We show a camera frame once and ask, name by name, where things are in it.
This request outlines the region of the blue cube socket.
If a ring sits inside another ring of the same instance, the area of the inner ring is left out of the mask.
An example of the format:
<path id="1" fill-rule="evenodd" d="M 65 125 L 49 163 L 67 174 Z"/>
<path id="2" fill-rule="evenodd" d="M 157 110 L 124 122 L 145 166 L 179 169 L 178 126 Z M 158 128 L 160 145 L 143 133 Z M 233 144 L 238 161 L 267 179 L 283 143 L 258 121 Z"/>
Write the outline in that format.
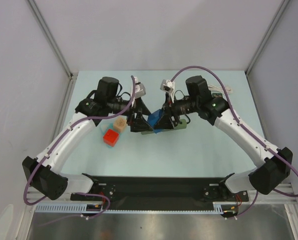
<path id="1" fill-rule="evenodd" d="M 149 125 L 152 127 L 153 132 L 154 132 L 155 134 L 157 134 L 157 133 L 159 133 L 159 132 L 162 131 L 162 129 L 154 129 L 154 126 L 155 126 L 155 124 L 157 123 L 157 121 L 160 119 L 161 114 L 162 114 L 162 110 L 161 110 L 161 109 L 158 109 L 158 110 L 156 110 L 155 112 L 151 113 L 151 114 L 148 116 L 148 119 L 147 119 L 147 122 L 148 122 Z"/>

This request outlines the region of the beige cube socket adapter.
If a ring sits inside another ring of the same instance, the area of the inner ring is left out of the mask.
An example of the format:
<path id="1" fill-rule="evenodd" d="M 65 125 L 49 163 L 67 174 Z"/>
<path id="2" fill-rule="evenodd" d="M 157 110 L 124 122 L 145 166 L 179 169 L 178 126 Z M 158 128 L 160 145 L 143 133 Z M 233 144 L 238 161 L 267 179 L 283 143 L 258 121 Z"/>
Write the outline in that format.
<path id="1" fill-rule="evenodd" d="M 113 129 L 118 132 L 122 133 L 127 126 L 127 120 L 123 117 L 118 117 L 113 123 Z"/>

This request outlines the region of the red cube socket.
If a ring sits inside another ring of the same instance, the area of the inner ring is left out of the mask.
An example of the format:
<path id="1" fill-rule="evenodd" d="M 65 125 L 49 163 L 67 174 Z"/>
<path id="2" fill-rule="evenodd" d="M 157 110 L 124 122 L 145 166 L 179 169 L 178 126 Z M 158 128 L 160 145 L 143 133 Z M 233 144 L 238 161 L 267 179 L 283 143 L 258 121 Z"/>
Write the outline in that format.
<path id="1" fill-rule="evenodd" d="M 114 147 L 118 140 L 119 133 L 112 129 L 108 129 L 103 136 L 103 142 L 109 145 L 110 147 Z"/>

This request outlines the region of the teal triangular power strip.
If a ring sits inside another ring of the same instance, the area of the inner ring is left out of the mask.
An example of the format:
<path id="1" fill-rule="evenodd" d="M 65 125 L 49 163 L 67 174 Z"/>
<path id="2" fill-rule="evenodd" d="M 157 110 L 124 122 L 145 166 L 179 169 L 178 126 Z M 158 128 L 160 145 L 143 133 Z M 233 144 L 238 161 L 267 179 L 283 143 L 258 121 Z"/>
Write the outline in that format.
<path id="1" fill-rule="evenodd" d="M 114 130 L 113 129 L 113 123 L 104 123 L 104 124 L 102 124 L 101 126 L 100 126 L 100 130 L 101 130 L 101 133 L 102 133 L 102 141 L 103 141 L 103 136 L 104 136 L 104 134 L 106 133 L 106 131 L 108 130 L 108 129 L 112 129 L 112 130 Z"/>

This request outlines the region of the dark green cube socket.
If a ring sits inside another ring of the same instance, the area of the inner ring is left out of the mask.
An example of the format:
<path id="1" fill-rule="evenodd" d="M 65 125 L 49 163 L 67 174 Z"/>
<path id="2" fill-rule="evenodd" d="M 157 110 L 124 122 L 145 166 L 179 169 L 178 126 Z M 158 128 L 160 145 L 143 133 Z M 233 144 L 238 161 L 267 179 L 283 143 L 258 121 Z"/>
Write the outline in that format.
<path id="1" fill-rule="evenodd" d="M 214 98 L 222 98 L 223 97 L 223 95 L 222 95 L 222 93 L 219 93 L 219 92 L 214 92 L 214 93 L 212 93 L 212 97 L 214 97 Z"/>

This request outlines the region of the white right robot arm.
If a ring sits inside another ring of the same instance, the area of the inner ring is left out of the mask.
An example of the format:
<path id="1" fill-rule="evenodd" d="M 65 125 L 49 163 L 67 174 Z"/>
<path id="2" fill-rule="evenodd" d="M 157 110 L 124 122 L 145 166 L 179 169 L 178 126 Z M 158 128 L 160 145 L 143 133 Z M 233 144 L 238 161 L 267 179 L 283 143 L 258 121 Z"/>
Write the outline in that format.
<path id="1" fill-rule="evenodd" d="M 223 179 L 219 188 L 220 197 L 232 200 L 238 192 L 257 190 L 268 195 L 291 172 L 292 151 L 278 148 L 246 125 L 236 112 L 231 111 L 228 102 L 222 97 L 213 97 L 207 81 L 200 75 L 186 80 L 188 95 L 175 98 L 175 83 L 163 80 L 160 89 L 166 93 L 166 100 L 159 111 L 155 129 L 173 129 L 180 122 L 181 115 L 197 113 L 200 118 L 227 134 L 250 157 L 255 169 L 242 173 L 232 173 Z"/>

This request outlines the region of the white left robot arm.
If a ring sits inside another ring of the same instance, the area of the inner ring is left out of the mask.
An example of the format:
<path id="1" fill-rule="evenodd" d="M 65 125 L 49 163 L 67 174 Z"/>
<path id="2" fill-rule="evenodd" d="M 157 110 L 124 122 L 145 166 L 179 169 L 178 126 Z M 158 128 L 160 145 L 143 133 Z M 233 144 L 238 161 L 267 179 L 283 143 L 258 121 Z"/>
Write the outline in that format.
<path id="1" fill-rule="evenodd" d="M 26 157 L 22 162 L 27 179 L 23 192 L 26 205 L 33 206 L 44 199 L 56 200 L 63 194 L 83 195 L 93 200 L 99 195 L 99 187 L 83 174 L 62 175 L 61 170 L 81 140 L 102 120 L 114 119 L 134 110 L 146 94 L 145 86 L 132 76 L 131 97 L 120 99 L 117 89 L 119 80 L 103 77 L 96 90 L 92 90 L 81 100 L 67 126 L 51 144 L 35 158 Z"/>

